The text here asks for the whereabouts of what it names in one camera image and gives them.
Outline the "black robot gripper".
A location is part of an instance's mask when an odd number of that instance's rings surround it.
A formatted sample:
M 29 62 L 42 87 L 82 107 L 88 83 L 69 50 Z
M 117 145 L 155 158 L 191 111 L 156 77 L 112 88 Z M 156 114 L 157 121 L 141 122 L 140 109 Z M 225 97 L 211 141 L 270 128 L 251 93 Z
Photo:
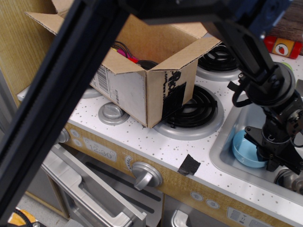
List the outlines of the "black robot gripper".
M 296 174 L 303 171 L 303 158 L 296 151 L 294 137 L 274 118 L 267 115 L 262 128 L 245 127 L 244 138 L 256 145 L 259 161 L 267 161 L 266 170 L 276 171 L 286 166 Z

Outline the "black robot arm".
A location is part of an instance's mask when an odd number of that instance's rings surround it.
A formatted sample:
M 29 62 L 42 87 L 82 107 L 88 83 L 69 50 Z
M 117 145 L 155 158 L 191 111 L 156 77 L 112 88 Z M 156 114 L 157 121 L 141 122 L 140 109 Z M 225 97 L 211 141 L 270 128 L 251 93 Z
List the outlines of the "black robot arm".
M 133 14 L 148 24 L 203 22 L 223 41 L 244 76 L 235 107 L 255 104 L 266 115 L 262 129 L 247 127 L 267 169 L 299 174 L 303 160 L 294 139 L 303 131 L 303 102 L 288 67 L 272 61 L 263 43 L 289 0 L 77 0 L 42 62 L 0 145 L 0 224 L 5 227 L 51 146 L 110 47 Z

